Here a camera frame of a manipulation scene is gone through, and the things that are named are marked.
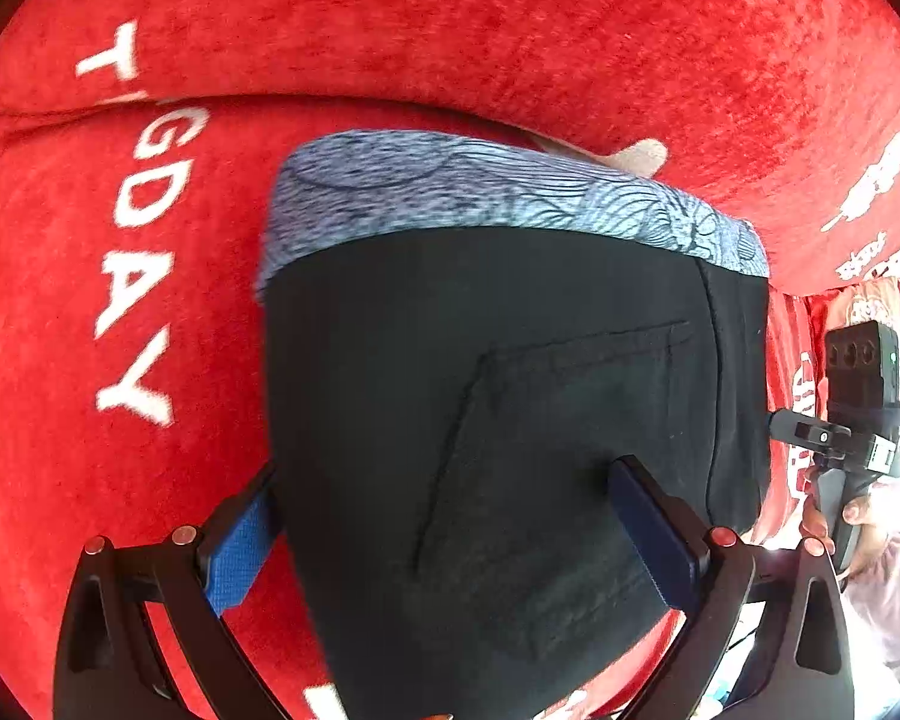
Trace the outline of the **pink sleeve right forearm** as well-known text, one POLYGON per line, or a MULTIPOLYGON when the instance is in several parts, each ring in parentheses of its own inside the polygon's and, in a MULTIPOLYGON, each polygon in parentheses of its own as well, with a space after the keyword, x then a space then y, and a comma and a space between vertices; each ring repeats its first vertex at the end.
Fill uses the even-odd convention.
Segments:
POLYGON ((880 642, 883 663, 900 682, 900 536, 891 538, 877 561, 851 575, 845 596, 880 642))

